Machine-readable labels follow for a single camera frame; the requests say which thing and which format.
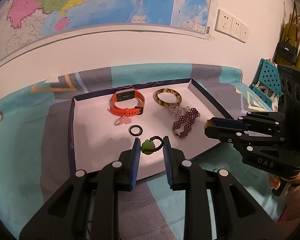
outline orange watch strap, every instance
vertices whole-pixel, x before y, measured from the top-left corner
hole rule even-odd
[[[143,107],[145,106],[145,98],[138,90],[134,90],[134,97],[141,100],[141,102],[142,102],[141,106],[136,106],[134,108],[122,109],[115,105],[115,103],[117,102],[117,94],[116,93],[113,94],[112,98],[111,98],[112,106],[110,107],[111,114],[114,114],[117,116],[123,116],[123,115],[134,116],[134,115],[142,114]]]

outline blue plastic shelf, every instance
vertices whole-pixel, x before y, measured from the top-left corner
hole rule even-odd
[[[262,67],[259,81],[266,85],[273,93],[281,96],[283,93],[281,91],[281,84],[277,67],[263,58],[261,59],[260,64],[262,65]]]
[[[264,101],[270,108],[272,108],[272,100],[253,84],[252,84],[252,91],[255,92],[256,95],[260,97],[261,100]]]

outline pink crystal pendant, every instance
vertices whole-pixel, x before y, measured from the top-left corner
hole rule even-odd
[[[122,125],[122,124],[129,124],[132,122],[132,119],[123,115],[121,116],[118,120],[117,120],[117,123],[116,125]]]
[[[169,114],[174,114],[177,120],[179,120],[180,116],[185,115],[190,110],[191,109],[189,106],[183,108],[179,108],[178,106],[172,106],[171,108],[168,108]]]

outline sleeve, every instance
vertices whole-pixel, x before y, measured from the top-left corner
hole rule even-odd
[[[289,188],[286,210],[287,221],[300,218],[300,184]]]
[[[284,239],[286,239],[296,229],[299,223],[300,217],[294,220],[279,222],[277,225],[282,232]]]

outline orange smart band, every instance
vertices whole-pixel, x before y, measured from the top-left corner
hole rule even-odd
[[[116,102],[126,101],[129,99],[138,98],[142,104],[141,106],[135,106],[134,108],[119,108],[115,105]],[[135,89],[124,90],[124,91],[117,91],[112,95],[111,98],[112,106],[110,107],[111,114],[117,116],[134,116],[143,114],[143,108],[145,106],[145,98],[144,96]]]

